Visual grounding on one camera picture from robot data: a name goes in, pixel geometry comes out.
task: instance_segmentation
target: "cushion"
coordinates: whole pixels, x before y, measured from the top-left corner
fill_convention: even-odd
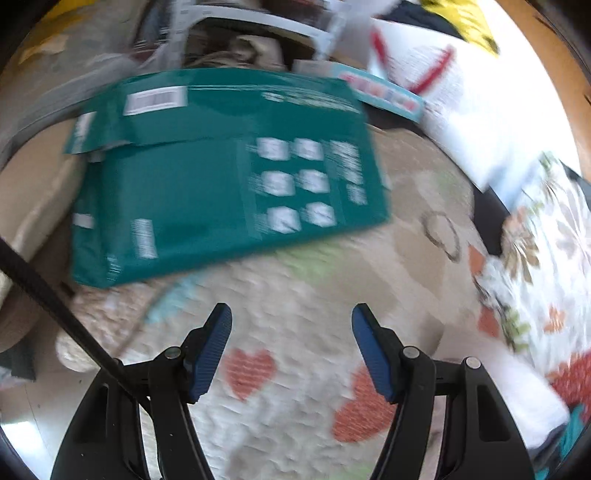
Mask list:
[[[62,154],[73,125],[68,120],[40,132],[0,171],[0,235],[27,261],[64,218],[82,183],[85,163]],[[0,306],[10,286],[0,273]]]
[[[67,215],[31,260],[31,266],[54,290],[67,277],[70,225]],[[41,318],[49,314],[18,286],[12,286],[0,307],[0,352],[16,345]]]
[[[515,352],[567,403],[591,407],[591,213],[559,161],[540,164],[478,283]]]

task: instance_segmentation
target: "red heart pattern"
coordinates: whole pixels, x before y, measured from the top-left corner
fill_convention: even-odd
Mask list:
[[[367,440],[392,423],[396,405],[390,405],[377,393],[366,366],[353,374],[353,393],[349,400],[335,414],[332,435],[339,442],[361,442]]]
[[[501,335],[501,327],[496,321],[495,312],[488,307],[480,309],[480,318],[478,319],[478,330],[493,338],[499,338]]]
[[[268,350],[259,350],[254,355],[235,348],[224,361],[226,381],[234,394],[246,399],[277,373],[277,366]]]

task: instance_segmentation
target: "white sticker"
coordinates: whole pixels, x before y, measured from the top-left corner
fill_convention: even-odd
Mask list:
[[[290,146],[285,140],[278,138],[257,138],[256,150],[259,157],[269,160],[287,160],[290,157]]]
[[[322,145],[309,138],[296,138],[295,154],[306,160],[322,160]]]
[[[335,210],[322,202],[306,205],[308,221],[323,228],[336,225]]]
[[[95,227],[95,218],[90,213],[75,213],[72,215],[72,224],[92,229]]]
[[[347,185],[347,195],[349,196],[349,200],[355,205],[368,204],[367,197],[365,196],[365,190],[357,185],[351,185],[349,183]]]
[[[83,113],[78,117],[78,120],[76,121],[76,126],[74,127],[74,145],[72,146],[72,152],[82,152],[82,145],[86,140],[88,130],[90,130],[90,125],[95,115],[96,112],[88,112]]]
[[[267,210],[269,228],[279,233],[293,233],[301,230],[298,213],[289,207],[273,207]]]
[[[153,260],[158,258],[154,239],[152,220],[136,218],[131,222],[131,231],[135,237],[135,247],[138,258]]]
[[[300,184],[304,190],[312,193],[328,193],[329,177],[318,170],[300,170]]]
[[[282,171],[264,171],[261,175],[265,192],[276,197],[295,195],[294,177]]]
[[[130,93],[127,96],[124,116],[138,115],[140,113],[155,112],[168,108],[187,106],[187,87],[162,87],[143,92]]]

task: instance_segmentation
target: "wooden floor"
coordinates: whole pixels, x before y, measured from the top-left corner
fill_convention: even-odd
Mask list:
[[[525,0],[496,0],[509,14],[544,64],[573,131],[583,177],[591,181],[591,86],[568,47]]]

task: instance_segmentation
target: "black rod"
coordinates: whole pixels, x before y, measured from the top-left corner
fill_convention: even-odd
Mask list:
[[[148,397],[140,394],[119,365],[102,348],[45,280],[0,236],[0,270],[41,305],[102,369],[151,414]]]

